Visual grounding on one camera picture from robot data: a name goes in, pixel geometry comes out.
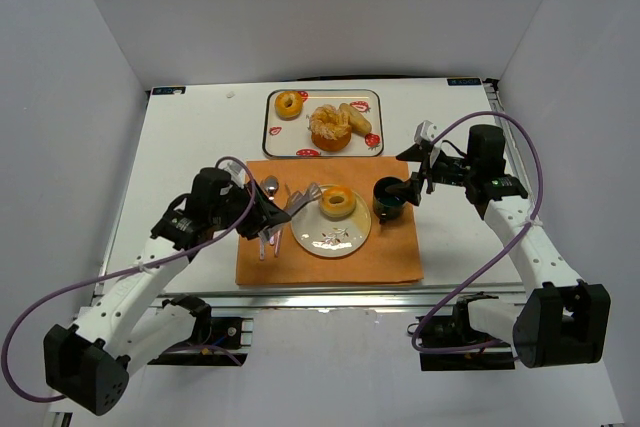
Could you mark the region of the bagel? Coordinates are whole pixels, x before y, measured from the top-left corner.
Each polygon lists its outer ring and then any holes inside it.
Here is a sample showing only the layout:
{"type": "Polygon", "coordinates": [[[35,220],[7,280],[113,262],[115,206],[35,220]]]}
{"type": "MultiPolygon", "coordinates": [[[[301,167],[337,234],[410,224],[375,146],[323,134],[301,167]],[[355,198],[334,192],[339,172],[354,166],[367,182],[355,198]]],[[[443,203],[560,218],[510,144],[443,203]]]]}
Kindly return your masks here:
{"type": "Polygon", "coordinates": [[[356,208],[355,193],[345,186],[332,186],[322,192],[320,210],[328,218],[349,216],[356,208]]]}
{"type": "Polygon", "coordinates": [[[284,120],[298,117],[302,112],[304,100],[298,91],[280,92],[274,102],[276,114],[284,120]]]}

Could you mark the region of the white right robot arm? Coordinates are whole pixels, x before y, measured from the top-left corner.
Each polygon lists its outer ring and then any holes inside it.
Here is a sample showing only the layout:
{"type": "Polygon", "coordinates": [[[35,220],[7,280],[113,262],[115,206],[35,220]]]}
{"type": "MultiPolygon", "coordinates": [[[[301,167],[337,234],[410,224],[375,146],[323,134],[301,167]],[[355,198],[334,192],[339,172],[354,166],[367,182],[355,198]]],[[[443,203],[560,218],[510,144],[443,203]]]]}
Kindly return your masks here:
{"type": "Polygon", "coordinates": [[[428,314],[412,335],[423,355],[456,355],[507,344],[529,368],[597,363],[603,353],[611,298],[561,257],[538,223],[535,203],[519,179],[506,171],[505,136],[495,125],[474,125],[467,150],[452,157],[436,145],[429,121],[416,130],[413,145],[399,159],[420,167],[387,192],[413,205],[435,185],[464,188],[467,200],[503,245],[526,292],[523,306],[496,295],[456,290],[445,324],[428,314]]]}

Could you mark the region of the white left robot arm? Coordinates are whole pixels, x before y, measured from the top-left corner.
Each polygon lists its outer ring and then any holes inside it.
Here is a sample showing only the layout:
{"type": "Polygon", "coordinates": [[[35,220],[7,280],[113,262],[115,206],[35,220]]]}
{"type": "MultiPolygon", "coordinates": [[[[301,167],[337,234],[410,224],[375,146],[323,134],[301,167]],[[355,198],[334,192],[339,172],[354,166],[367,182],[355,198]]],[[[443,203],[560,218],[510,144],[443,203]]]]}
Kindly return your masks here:
{"type": "Polygon", "coordinates": [[[242,163],[201,169],[190,191],[175,198],[152,228],[133,273],[118,279],[71,326],[55,325],[46,334],[47,384],[97,416],[109,412],[148,362],[211,338],[211,307],[198,297],[181,294],[164,301],[155,315],[147,310],[215,233],[266,241],[320,195],[312,183],[280,208],[242,163]]]}

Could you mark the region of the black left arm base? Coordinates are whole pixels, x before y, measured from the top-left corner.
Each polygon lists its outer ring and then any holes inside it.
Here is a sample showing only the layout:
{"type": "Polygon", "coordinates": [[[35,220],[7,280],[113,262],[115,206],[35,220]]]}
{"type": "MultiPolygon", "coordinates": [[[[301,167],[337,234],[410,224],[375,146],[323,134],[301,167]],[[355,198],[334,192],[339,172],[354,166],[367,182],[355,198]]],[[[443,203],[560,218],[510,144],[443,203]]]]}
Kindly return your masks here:
{"type": "Polygon", "coordinates": [[[203,299],[182,295],[164,299],[161,308],[181,307],[196,317],[186,339],[166,349],[149,365],[187,367],[242,367],[252,344],[253,319],[217,314],[203,299]]]}

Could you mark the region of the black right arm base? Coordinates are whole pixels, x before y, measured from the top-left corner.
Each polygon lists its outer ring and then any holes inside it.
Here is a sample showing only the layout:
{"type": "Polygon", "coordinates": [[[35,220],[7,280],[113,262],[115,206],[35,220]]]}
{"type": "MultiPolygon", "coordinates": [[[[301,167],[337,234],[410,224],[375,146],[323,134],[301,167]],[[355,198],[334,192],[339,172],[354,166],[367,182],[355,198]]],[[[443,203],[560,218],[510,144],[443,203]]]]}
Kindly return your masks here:
{"type": "Polygon", "coordinates": [[[478,292],[458,297],[449,313],[434,315],[421,330],[418,345],[437,349],[437,354],[420,355],[423,372],[507,371],[516,367],[517,356],[511,346],[513,326],[523,305],[478,292]],[[469,306],[481,305],[479,325],[505,334],[495,339],[475,330],[469,321],[469,306]]]}

